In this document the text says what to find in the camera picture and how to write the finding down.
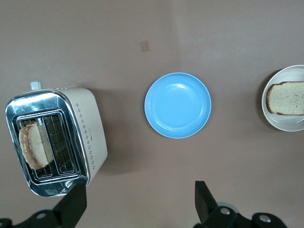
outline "bread slice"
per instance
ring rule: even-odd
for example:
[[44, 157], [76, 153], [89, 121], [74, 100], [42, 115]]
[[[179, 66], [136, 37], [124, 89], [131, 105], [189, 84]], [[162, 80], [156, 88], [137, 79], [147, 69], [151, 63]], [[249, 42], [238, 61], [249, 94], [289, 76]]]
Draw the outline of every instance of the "bread slice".
[[271, 85], [267, 91], [266, 105], [270, 113], [304, 115], [304, 82]]
[[38, 170], [54, 160], [52, 149], [43, 126], [30, 122], [19, 131], [19, 142], [22, 154], [30, 168]]

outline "plate rim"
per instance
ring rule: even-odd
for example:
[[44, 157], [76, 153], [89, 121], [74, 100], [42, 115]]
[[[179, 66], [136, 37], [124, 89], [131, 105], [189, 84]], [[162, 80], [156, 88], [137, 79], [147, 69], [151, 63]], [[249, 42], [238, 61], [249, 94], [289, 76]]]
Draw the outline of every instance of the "plate rim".
[[265, 96], [266, 96], [266, 94], [267, 94], [268, 88], [269, 88], [271, 85], [274, 85], [274, 83], [271, 84], [271, 81], [272, 81], [274, 78], [278, 77], [280, 74], [282, 74], [282, 71], [287, 71], [288, 69], [294, 68], [294, 67], [302, 67], [303, 70], [304, 70], [304, 65], [299, 64], [299, 65], [293, 65], [293, 66], [289, 66], [289, 67], [283, 68], [283, 69], [279, 70], [278, 72], [276, 72], [275, 75], [273, 75], [273, 76], [271, 77], [271, 79], [269, 79], [269, 81], [267, 82], [267, 84], [266, 84], [266, 86], [265, 86], [265, 88], [264, 88], [264, 90], [263, 90], [262, 99], [261, 99], [261, 102], [262, 102], [262, 111], [263, 111], [263, 114], [264, 114], [265, 118], [267, 119], [267, 121], [268, 121], [272, 126], [274, 126], [276, 129], [279, 129], [279, 130], [284, 131], [284, 132], [298, 132], [298, 131], [304, 130], [304, 128], [298, 129], [298, 130], [286, 130], [286, 129], [284, 129], [284, 128], [281, 128], [281, 127], [278, 127], [278, 126], [274, 125], [274, 124], [270, 121], [270, 117], [268, 117], [268, 115], [266, 114], [266, 112], [268, 112], [268, 109], [265, 110], [265, 108], [264, 108], [264, 105], [266, 105]]
[[[169, 135], [166, 135], [165, 133], [162, 133], [160, 131], [158, 131], [157, 129], [155, 129], [155, 127], [153, 126], [153, 124], [150, 122], [150, 119], [148, 118], [148, 116], [150, 116], [152, 119], [154, 119], [153, 115], [148, 115], [147, 113], [150, 113], [149, 112], [149, 109], [147, 107], [147, 103], [148, 103], [148, 96], [149, 94], [151, 93], [151, 90], [153, 89], [153, 86], [157, 83], [159, 83], [159, 81], [163, 80], [165, 77], [169, 77], [169, 76], [172, 76], [172, 75], [177, 75], [177, 74], [180, 74], [180, 75], [184, 75], [184, 76], [187, 76], [187, 77], [191, 77], [193, 79], [195, 79], [200, 85], [202, 85], [202, 87], [200, 88], [201, 90], [204, 90], [207, 92], [207, 100], [208, 100], [208, 103], [209, 103], [209, 106], [210, 108], [208, 109], [208, 114], [206, 116], [206, 121], [204, 121], [204, 123], [202, 124], [202, 126], [196, 130], [195, 132], [191, 133], [191, 134], [187, 134], [186, 136], [169, 136]], [[145, 96], [145, 101], [144, 101], [144, 111], [145, 111], [145, 116], [146, 116], [146, 119], [149, 123], [149, 125], [157, 132], [159, 133], [160, 135], [162, 136], [165, 136], [165, 137], [168, 137], [168, 138], [172, 138], [172, 139], [183, 139], [183, 138], [187, 138], [187, 137], [190, 137], [194, 134], [196, 134], [197, 132], [199, 132], [207, 123], [207, 121], [209, 120], [210, 118], [210, 114], [211, 114], [211, 109], [212, 109], [212, 100], [211, 100], [211, 96], [210, 96], [210, 92], [209, 90], [207, 89], [206, 85], [197, 77], [189, 74], [189, 73], [184, 73], [184, 72], [172, 72], [172, 73], [169, 73], [169, 74], [166, 74], [166, 75], [163, 75], [161, 76], [160, 78], [158, 78], [157, 80], [155, 80], [152, 85], [149, 87], [148, 89], [148, 92], [146, 93], [146, 96]]]

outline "white toaster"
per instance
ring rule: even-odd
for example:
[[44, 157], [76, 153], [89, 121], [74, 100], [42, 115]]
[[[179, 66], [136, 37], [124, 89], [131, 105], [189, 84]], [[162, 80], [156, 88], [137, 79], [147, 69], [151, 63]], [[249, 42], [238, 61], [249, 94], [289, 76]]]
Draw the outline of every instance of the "white toaster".
[[[105, 133], [94, 95], [84, 88], [41, 89], [12, 98], [6, 119], [30, 189], [42, 197], [65, 195], [78, 182], [89, 185], [107, 157]], [[45, 126], [54, 160], [30, 168], [22, 155], [19, 131], [32, 121]]]

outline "blue plate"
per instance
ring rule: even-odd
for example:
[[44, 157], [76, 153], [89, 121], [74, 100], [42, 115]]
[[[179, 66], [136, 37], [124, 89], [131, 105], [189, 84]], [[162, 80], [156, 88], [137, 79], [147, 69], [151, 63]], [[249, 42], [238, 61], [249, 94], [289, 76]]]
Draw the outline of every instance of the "blue plate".
[[150, 87], [144, 110], [147, 120], [159, 134], [181, 139], [197, 133], [211, 112], [206, 86], [186, 73], [171, 73]]

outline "white bowl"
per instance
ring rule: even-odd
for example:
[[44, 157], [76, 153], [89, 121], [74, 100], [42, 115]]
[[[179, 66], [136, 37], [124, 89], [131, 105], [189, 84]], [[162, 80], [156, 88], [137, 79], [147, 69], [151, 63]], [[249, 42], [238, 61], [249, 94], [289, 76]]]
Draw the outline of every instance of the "white bowl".
[[262, 95], [262, 109], [266, 119], [277, 129], [286, 132], [296, 132], [304, 129], [303, 115], [278, 115], [268, 111], [266, 95], [273, 84], [290, 81], [304, 81], [304, 65], [289, 66], [276, 73], [267, 83]]

